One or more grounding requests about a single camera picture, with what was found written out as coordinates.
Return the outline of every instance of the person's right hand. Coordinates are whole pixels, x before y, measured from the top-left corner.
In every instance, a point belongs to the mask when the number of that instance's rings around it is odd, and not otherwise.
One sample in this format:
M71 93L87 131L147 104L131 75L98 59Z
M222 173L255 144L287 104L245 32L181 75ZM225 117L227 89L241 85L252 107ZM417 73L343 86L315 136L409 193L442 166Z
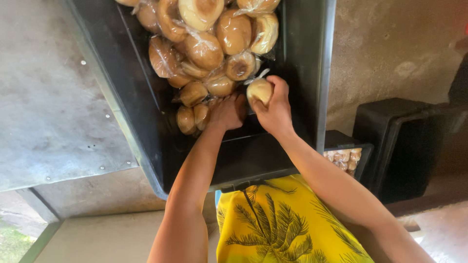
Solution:
M250 106L262 127L278 139L281 135L294 132L288 100L289 86L284 79L275 75L268 76L266 80L274 85L268 107L259 100L253 101Z

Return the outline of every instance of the metal sheet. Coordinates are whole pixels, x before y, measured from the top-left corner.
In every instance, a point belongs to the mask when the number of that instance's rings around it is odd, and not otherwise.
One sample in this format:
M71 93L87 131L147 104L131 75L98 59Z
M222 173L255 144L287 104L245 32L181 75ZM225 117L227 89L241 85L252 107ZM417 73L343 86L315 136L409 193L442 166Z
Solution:
M3 1L0 32L0 191L138 166L59 1Z

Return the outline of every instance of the yellow palm print fabric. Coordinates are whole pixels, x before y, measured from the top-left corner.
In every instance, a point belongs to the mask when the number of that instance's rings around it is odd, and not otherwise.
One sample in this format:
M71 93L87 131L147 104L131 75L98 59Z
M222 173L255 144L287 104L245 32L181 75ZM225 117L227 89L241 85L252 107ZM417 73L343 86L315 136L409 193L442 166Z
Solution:
M219 263L373 263L300 175L222 194Z

